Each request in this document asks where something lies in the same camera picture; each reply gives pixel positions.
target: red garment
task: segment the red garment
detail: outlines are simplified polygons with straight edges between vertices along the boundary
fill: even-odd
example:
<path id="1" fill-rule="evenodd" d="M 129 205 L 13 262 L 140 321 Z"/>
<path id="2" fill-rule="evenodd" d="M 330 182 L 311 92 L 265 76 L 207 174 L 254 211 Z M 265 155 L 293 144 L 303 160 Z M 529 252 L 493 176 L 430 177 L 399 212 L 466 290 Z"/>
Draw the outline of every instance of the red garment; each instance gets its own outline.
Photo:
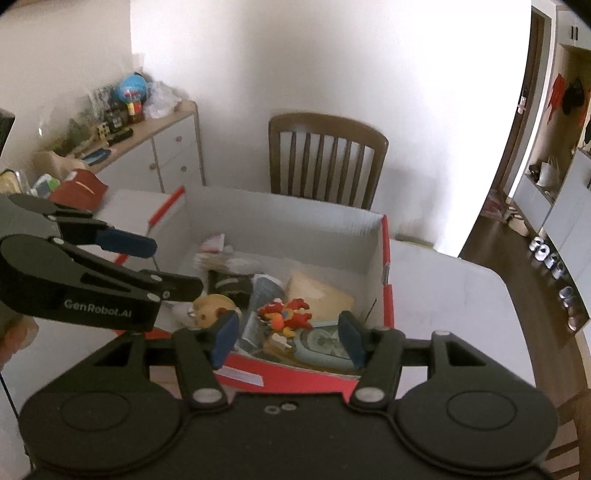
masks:
<path id="1" fill-rule="evenodd" d="M 558 74 L 554 81 L 554 85 L 552 86 L 552 96 L 550 97 L 550 103 L 548 104 L 548 107 L 552 107 L 550 116 L 548 117 L 548 123 L 552 120 L 554 112 L 560 108 L 560 105 L 562 105 L 562 98 L 564 97 L 565 92 L 566 82 L 564 81 L 564 77 L 561 74 Z"/>
<path id="2" fill-rule="evenodd" d="M 579 115 L 579 121 L 577 125 L 579 128 L 583 128 L 585 126 L 585 120 L 587 120 L 587 109 L 589 108 L 589 97 L 591 96 L 591 89 L 587 90 L 587 95 L 585 95 L 585 105 L 583 105 L 583 109 Z"/>

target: black hat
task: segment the black hat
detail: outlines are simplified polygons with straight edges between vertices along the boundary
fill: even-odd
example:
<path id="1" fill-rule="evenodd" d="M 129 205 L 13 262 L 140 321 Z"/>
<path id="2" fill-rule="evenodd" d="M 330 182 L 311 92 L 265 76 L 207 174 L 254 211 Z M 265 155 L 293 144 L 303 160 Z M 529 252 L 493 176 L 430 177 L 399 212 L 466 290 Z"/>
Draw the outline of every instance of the black hat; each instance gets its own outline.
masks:
<path id="1" fill-rule="evenodd" d="M 562 111 L 565 115 L 570 115 L 575 107 L 583 106 L 585 104 L 585 91 L 581 80 L 577 78 L 569 85 L 562 98 Z"/>

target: wall cabinet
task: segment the wall cabinet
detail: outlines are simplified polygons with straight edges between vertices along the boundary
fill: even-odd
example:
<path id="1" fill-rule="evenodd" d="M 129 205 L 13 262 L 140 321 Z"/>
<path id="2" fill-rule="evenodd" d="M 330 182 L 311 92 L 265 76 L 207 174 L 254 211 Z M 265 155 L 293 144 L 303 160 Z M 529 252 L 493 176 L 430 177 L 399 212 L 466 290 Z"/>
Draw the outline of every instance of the wall cabinet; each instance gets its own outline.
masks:
<path id="1" fill-rule="evenodd" d="M 579 18 L 574 12 L 571 12 L 570 10 L 562 10 L 558 12 L 558 43 L 565 47 L 574 47 L 576 45 L 577 28 L 579 28 L 579 25 L 577 24 L 578 22 Z"/>
<path id="2" fill-rule="evenodd" d="M 570 10 L 558 12 L 557 39 L 564 47 L 591 50 L 591 28 Z"/>

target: wooden floor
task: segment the wooden floor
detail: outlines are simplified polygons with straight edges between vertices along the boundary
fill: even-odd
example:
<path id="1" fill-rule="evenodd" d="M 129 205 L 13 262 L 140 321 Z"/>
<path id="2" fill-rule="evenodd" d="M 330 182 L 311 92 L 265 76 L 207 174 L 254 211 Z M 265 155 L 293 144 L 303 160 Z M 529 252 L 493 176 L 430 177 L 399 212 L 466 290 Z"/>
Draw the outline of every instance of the wooden floor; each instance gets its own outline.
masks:
<path id="1" fill-rule="evenodd" d="M 556 405 L 587 388 L 583 362 L 567 313 L 558 300 L 564 286 L 528 249 L 529 240 L 503 223 L 478 217 L 460 257 L 501 276 L 523 328 L 537 387 Z"/>

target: white table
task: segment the white table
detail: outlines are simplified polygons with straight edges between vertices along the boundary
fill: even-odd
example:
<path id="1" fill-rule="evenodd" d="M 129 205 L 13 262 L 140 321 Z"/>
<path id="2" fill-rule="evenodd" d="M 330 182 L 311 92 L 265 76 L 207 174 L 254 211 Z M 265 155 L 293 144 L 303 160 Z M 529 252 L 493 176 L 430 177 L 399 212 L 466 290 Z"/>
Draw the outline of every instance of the white table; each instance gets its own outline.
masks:
<path id="1" fill-rule="evenodd" d="M 394 324 L 407 338 L 447 330 L 535 385 L 515 307 L 499 275 L 416 245 L 390 241 L 389 282 Z M 426 379 L 426 368 L 404 369 L 399 395 Z"/>
<path id="2" fill-rule="evenodd" d="M 107 199 L 97 217 L 122 230 L 144 234 L 148 219 L 167 197 L 119 190 Z M 394 288 L 397 329 L 417 339 L 430 339 L 434 330 L 453 332 L 534 384 L 517 314 L 497 274 L 415 245 L 391 241 L 390 249 L 389 282 Z M 116 257 L 98 247 L 89 250 L 109 260 Z M 4 371 L 18 408 L 32 393 L 115 337 L 109 330 L 47 320 L 39 324 L 38 338 L 16 354 Z M 404 369 L 399 396 L 425 379 L 426 368 Z M 27 471 L 16 422 L 8 402 L 1 399 L 0 478 L 17 480 Z"/>

